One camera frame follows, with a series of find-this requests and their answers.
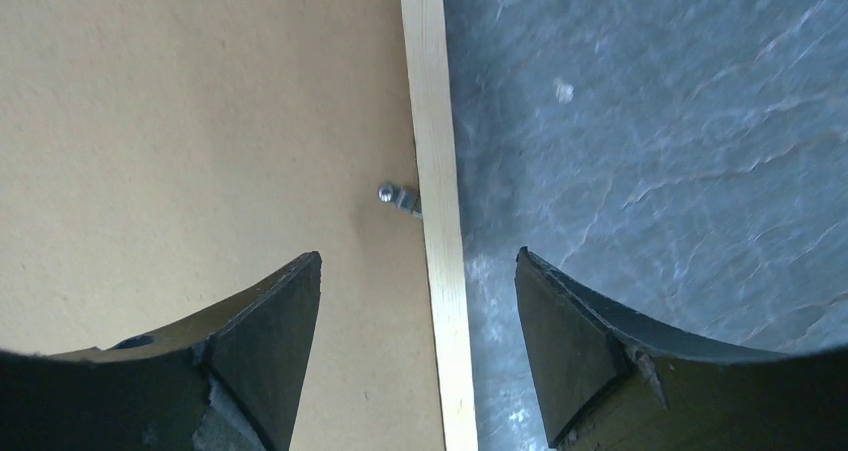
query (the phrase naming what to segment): gray slate surface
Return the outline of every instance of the gray slate surface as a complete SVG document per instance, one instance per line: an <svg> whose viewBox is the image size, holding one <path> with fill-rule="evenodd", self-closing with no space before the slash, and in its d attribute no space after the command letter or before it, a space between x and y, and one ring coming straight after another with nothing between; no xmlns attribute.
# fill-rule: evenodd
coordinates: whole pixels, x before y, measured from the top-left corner
<svg viewBox="0 0 848 451"><path fill-rule="evenodd" d="M848 0L445 0L483 450L541 450L520 246L662 321L848 342Z"/></svg>

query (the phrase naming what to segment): beige wall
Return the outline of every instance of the beige wall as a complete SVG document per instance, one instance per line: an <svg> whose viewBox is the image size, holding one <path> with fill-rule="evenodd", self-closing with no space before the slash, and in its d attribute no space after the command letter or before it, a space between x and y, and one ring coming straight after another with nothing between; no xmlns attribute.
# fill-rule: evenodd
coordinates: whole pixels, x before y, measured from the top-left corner
<svg viewBox="0 0 848 451"><path fill-rule="evenodd" d="M442 446L399 0L0 0L0 347L117 341L303 251L292 449Z"/></svg>

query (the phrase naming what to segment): wooden strip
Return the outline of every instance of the wooden strip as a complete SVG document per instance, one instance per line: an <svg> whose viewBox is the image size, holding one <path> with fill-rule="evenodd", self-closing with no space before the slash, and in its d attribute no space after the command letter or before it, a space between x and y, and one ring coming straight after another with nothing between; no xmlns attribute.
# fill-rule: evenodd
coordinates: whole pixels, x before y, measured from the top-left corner
<svg viewBox="0 0 848 451"><path fill-rule="evenodd" d="M401 0L445 448L477 449L442 0Z"/></svg>

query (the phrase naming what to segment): white speck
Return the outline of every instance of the white speck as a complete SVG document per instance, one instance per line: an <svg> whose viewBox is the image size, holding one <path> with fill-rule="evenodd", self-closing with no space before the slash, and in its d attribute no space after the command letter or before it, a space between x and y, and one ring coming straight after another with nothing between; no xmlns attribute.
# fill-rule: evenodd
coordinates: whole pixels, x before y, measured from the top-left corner
<svg viewBox="0 0 848 451"><path fill-rule="evenodd" d="M527 410L522 408L509 415L509 420L514 423L523 423L527 419Z"/></svg>
<svg viewBox="0 0 848 451"><path fill-rule="evenodd" d="M147 429L141 433L141 443L149 448L156 446L156 443L159 441L159 438L156 436L156 430L153 429L153 425L149 424Z"/></svg>
<svg viewBox="0 0 848 451"><path fill-rule="evenodd" d="M492 343L502 343L503 342L504 329L503 329L502 325L495 323L495 322L490 322L490 323L487 323L485 329L486 329L485 338L489 342L492 342Z"/></svg>
<svg viewBox="0 0 848 451"><path fill-rule="evenodd" d="M498 263L488 255L470 256L465 260L465 275L469 281L485 283Z"/></svg>
<svg viewBox="0 0 848 451"><path fill-rule="evenodd" d="M564 82L562 78L554 80L554 89L556 90L557 101L562 104L568 104L574 99L574 86Z"/></svg>

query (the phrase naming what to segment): curved black edge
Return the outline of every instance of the curved black edge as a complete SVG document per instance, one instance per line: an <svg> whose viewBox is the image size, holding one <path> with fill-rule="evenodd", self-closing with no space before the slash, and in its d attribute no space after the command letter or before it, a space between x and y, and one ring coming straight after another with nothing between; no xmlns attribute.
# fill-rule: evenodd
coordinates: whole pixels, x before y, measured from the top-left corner
<svg viewBox="0 0 848 451"><path fill-rule="evenodd" d="M3 449L191 450L226 385L263 444L288 449L320 299L321 257L305 253L250 288L100 350L0 351ZM257 396L273 399L257 400Z"/></svg>
<svg viewBox="0 0 848 451"><path fill-rule="evenodd" d="M705 338L657 321L583 286L526 247L519 251L517 261L519 267L531 266L540 276L555 284L554 288L563 299L578 303L604 323L620 341L639 347L651 356L673 356L716 364L780 361L791 357Z"/></svg>
<svg viewBox="0 0 848 451"><path fill-rule="evenodd" d="M526 248L516 287L551 447L848 449L848 347L787 355L704 338L592 291ZM585 364L614 354L575 339L598 323L638 373L598 379Z"/></svg>

